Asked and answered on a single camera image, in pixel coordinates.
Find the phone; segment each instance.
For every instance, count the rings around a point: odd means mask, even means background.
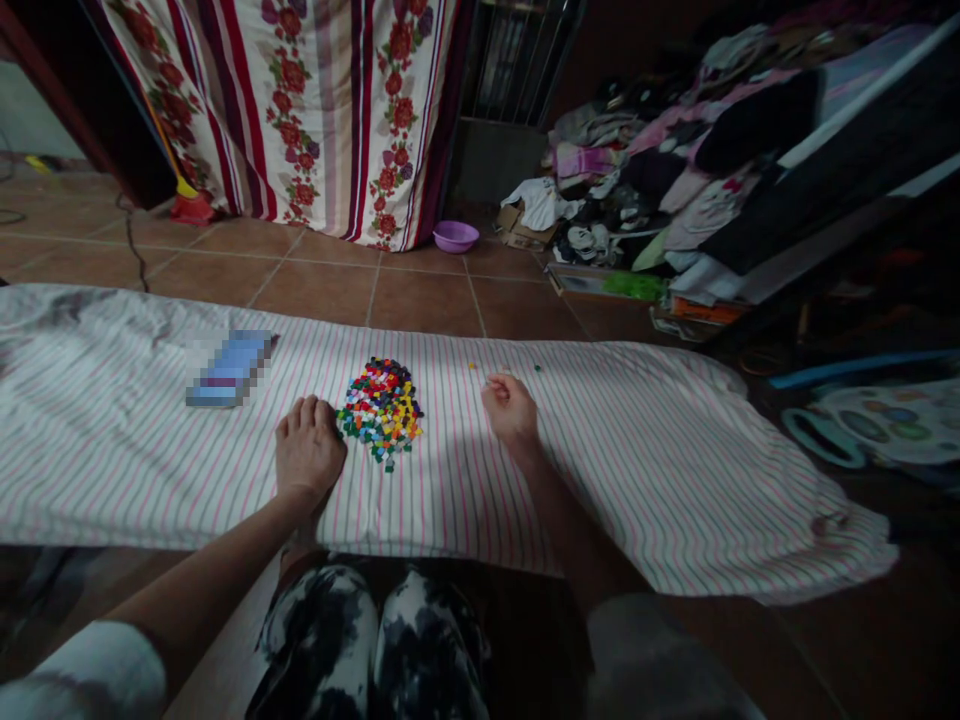
[[[267,330],[231,330],[210,364],[187,388],[190,407],[230,408],[243,404],[270,357],[275,338]]]

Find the human hand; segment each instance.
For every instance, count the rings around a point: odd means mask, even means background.
[[[538,447],[537,404],[524,384],[501,374],[490,375],[487,381],[481,398],[493,434],[511,451]]]
[[[333,408],[316,395],[300,398],[277,425],[277,495],[299,492],[313,510],[337,482],[346,459]]]

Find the red broom base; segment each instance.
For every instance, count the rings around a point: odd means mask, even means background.
[[[170,219],[174,222],[204,227],[217,219],[217,211],[210,207],[203,193],[192,200],[183,195],[177,195],[170,209]]]

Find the gray sleeve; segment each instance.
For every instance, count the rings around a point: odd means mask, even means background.
[[[654,595],[608,600],[590,614],[587,633],[596,666],[588,688],[589,718],[763,718]]]
[[[22,680],[0,687],[0,720],[158,718],[166,672],[131,625],[88,625]]]

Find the striped curtain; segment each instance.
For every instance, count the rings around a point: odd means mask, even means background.
[[[432,232],[466,0],[102,2],[214,208],[391,251]]]

